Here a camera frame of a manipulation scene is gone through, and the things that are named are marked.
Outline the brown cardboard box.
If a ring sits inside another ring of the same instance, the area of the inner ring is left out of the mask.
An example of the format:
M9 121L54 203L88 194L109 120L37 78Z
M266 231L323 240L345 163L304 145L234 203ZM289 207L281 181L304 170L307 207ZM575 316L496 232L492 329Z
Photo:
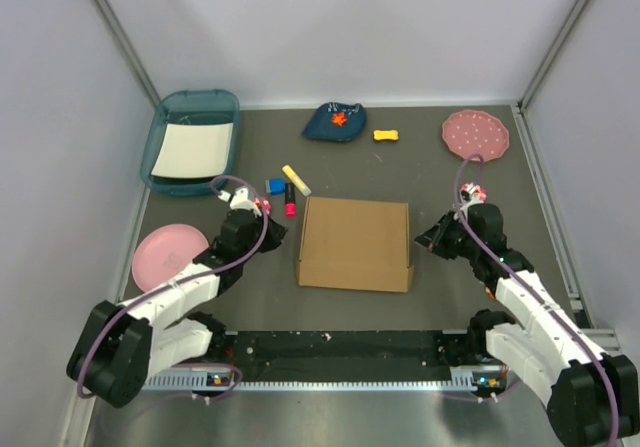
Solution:
M304 287L406 293L413 280L409 206L312 196L296 266Z

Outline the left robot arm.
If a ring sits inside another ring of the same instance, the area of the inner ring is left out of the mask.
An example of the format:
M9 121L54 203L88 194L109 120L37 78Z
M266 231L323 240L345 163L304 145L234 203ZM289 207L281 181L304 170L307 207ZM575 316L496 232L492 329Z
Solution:
M220 361L225 337L196 320L193 309L229 290L244 265L279 248L286 233L270 216L232 210L213 241L175 276L128 301L96 304L66 367L77 396L121 408L150 377L184 360Z

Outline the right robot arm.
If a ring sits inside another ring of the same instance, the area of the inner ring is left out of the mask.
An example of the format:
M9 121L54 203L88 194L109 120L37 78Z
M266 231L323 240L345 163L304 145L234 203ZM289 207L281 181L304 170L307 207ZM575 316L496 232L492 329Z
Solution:
M450 210L416 243L469 262L501 311L470 321L466 347L476 361L508 366L538 397L565 446L613 446L639 432L638 371L589 338L553 299L533 265L509 247L500 209L477 203Z

